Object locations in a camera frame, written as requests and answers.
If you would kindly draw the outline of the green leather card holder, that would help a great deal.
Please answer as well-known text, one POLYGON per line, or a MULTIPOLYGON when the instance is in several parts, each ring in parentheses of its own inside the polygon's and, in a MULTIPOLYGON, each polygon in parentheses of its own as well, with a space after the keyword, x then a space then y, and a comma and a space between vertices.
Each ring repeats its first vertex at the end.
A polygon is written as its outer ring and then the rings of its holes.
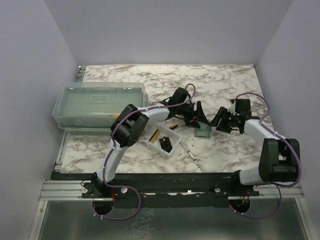
POLYGON ((204 124, 202 122, 200 122, 199 125, 200 125, 200 128, 194 129, 194 136, 200 137, 200 138, 209 138, 212 128, 209 125, 204 124))

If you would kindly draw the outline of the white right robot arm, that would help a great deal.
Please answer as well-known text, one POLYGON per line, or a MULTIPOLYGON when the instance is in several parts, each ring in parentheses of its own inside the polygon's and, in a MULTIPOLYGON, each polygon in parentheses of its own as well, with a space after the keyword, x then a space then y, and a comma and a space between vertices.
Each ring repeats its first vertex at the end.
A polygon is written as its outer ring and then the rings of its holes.
POLYGON ((249 99, 230 102, 230 108, 219 108, 209 125, 224 133, 239 131, 261 146, 258 166, 241 170, 239 178, 230 183, 230 191, 241 196, 247 192, 248 185, 298 181, 301 177, 299 142, 278 134, 253 116, 249 99))

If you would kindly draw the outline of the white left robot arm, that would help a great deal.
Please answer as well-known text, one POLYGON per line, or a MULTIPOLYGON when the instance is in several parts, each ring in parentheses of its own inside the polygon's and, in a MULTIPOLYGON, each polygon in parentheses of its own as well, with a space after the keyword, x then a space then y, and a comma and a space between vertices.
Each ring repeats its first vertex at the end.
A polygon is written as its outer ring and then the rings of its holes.
POLYGON ((118 165, 129 147, 142 136, 147 125, 182 116, 184 125, 199 129, 200 123, 208 125, 201 102, 192 102, 194 91, 190 94, 186 88, 178 87, 172 96, 156 105, 136 107, 127 105, 111 125, 110 148, 100 169, 91 179, 93 191, 101 198, 111 191, 111 182, 116 175, 118 165))

